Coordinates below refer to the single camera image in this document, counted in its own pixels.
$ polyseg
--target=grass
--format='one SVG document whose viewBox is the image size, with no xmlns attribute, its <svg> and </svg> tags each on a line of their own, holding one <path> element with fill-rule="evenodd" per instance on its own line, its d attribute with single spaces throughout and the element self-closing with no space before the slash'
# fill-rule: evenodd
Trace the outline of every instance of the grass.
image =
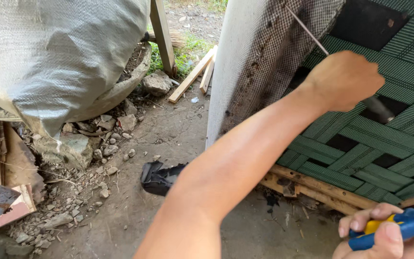
<svg viewBox="0 0 414 259">
<path fill-rule="evenodd" d="M 211 11 L 218 11 L 218 12 L 224 12 L 228 4 L 228 0 L 170 0 L 170 1 L 166 1 L 166 3 L 170 4 L 169 2 L 173 2 L 176 4 L 183 4 L 183 5 L 202 6 L 202 7 L 206 7 L 207 9 Z"/>
<path fill-rule="evenodd" d="M 162 66 L 161 55 L 157 44 L 150 42 L 153 47 L 151 54 L 151 64 L 147 75 L 155 70 L 164 70 Z M 208 50 L 213 48 L 213 43 L 209 43 L 203 39 L 198 39 L 193 34 L 186 35 L 186 46 L 182 49 L 174 49 L 175 64 L 177 64 L 177 78 L 185 78 L 193 70 L 196 65 L 196 59 L 202 59 Z"/>
</svg>

